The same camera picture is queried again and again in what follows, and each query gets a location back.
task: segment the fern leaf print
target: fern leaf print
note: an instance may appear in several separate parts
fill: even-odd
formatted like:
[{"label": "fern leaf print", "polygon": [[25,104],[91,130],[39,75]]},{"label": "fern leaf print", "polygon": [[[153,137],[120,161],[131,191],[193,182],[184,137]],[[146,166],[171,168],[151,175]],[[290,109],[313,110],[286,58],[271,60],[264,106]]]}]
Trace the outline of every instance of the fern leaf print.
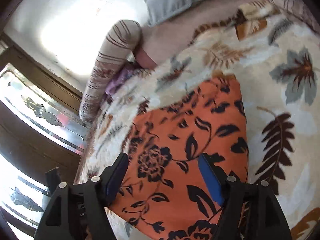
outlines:
[{"label": "fern leaf print", "polygon": [[292,240],[298,240],[301,236],[305,235],[304,239],[307,239],[310,236],[308,230],[310,230],[313,223],[316,224],[320,219],[320,208],[315,208],[305,215],[302,220],[291,229]]},{"label": "fern leaf print", "polygon": [[210,68],[213,67],[213,69],[221,69],[224,66],[229,68],[230,65],[240,61],[241,58],[246,58],[246,55],[250,53],[253,48],[254,47],[235,50],[231,49],[228,45],[223,44],[221,41],[218,41],[209,49],[200,48],[199,50],[206,52],[203,58],[204,65],[208,65]]},{"label": "fern leaf print", "polygon": [[276,39],[278,39],[283,33],[287,32],[292,24],[293,22],[288,19],[283,19],[278,24],[276,24],[276,26],[269,34],[269,45],[278,46],[274,44]]},{"label": "fern leaf print", "polygon": [[262,134],[265,135],[262,142],[267,143],[263,149],[266,154],[263,158],[262,166],[255,173],[255,175],[259,175],[259,178],[254,184],[259,184],[262,180],[266,180],[275,195],[279,195],[278,182],[275,178],[285,180],[285,174],[280,163],[282,166],[292,166],[287,152],[294,152],[289,141],[295,138],[291,132],[294,124],[288,121],[291,117],[289,113],[276,115],[266,108],[257,108],[272,114],[275,118],[262,131]]}]

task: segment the floral blanket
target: floral blanket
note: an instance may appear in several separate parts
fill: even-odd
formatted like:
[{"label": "floral blanket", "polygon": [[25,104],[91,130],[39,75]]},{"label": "floral blanket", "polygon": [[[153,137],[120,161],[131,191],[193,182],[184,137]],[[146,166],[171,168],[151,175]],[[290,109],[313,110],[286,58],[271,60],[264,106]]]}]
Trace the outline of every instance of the floral blanket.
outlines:
[{"label": "floral blanket", "polygon": [[[214,69],[221,69],[235,74],[241,86],[247,117],[248,182],[267,180],[292,238],[306,239],[320,218],[316,182],[320,176],[319,44],[320,38],[308,26],[282,14],[207,30],[153,73],[130,78],[113,103],[105,104],[78,183],[100,174],[121,151],[128,153],[124,142],[140,111],[181,100]],[[147,238],[113,212],[107,214],[117,239]],[[204,239],[208,237],[206,228],[194,225],[191,229],[196,227]]]}]

